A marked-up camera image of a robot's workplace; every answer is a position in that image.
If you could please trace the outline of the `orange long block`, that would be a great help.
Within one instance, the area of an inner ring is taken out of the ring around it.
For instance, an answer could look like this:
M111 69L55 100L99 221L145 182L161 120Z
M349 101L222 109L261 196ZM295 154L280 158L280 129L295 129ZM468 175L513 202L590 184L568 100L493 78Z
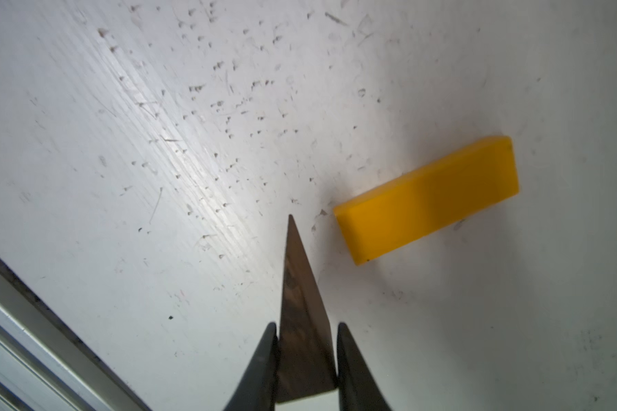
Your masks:
M490 136L334 207L356 265L519 193L512 140Z

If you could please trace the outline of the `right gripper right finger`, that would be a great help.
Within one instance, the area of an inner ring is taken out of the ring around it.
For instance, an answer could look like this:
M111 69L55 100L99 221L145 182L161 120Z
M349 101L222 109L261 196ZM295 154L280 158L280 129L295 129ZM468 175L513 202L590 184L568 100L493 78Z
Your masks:
M337 362L341 411L391 411L345 322L338 326Z

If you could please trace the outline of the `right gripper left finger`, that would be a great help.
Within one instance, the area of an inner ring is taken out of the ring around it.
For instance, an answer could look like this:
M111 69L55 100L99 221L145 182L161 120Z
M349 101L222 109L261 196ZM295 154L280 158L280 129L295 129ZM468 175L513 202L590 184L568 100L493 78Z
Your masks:
M277 393L277 325L267 325L225 411L273 411Z

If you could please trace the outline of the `brown triangle block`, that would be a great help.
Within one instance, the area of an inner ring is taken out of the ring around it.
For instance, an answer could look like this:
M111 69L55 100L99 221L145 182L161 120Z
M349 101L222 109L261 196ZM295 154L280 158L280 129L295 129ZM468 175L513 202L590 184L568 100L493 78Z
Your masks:
M338 387L331 325L293 216L284 256L277 380L278 403Z

